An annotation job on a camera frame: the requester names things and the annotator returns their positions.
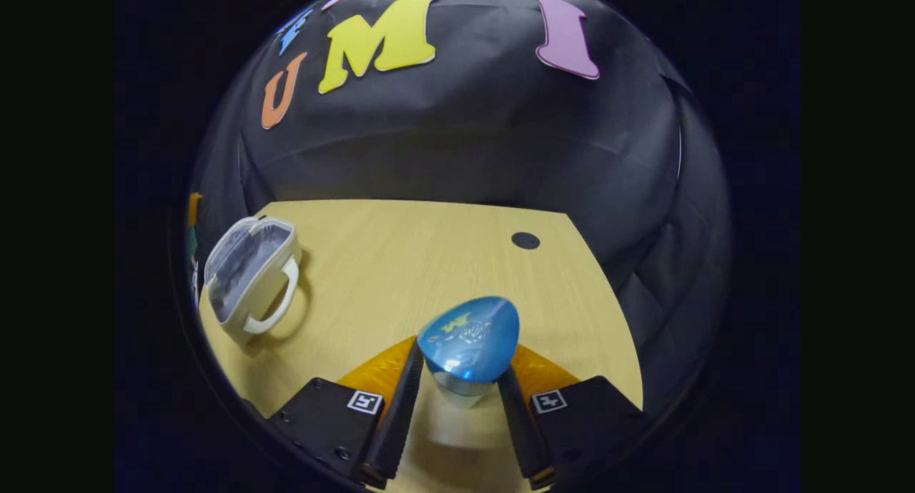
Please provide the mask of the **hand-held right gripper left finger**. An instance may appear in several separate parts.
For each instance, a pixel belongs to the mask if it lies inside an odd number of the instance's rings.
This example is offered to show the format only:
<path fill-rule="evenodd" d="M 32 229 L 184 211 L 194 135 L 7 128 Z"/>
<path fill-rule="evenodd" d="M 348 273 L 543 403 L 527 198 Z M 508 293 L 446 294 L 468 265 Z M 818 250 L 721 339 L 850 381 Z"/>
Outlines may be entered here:
<path fill-rule="evenodd" d="M 417 338 L 405 338 L 337 382 L 308 380 L 268 424 L 301 462 L 356 489 L 386 489 L 400 467 L 423 367 Z"/>

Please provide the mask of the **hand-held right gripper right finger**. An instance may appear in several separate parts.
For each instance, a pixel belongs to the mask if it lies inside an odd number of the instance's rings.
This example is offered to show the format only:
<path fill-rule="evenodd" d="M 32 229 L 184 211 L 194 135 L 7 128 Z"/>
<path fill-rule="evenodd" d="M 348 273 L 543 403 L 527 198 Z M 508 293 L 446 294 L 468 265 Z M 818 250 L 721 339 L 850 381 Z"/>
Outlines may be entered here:
<path fill-rule="evenodd" d="M 604 376 L 579 379 L 518 344 L 497 380 L 522 478 L 564 490 L 624 460 L 648 426 L 643 410 Z"/>

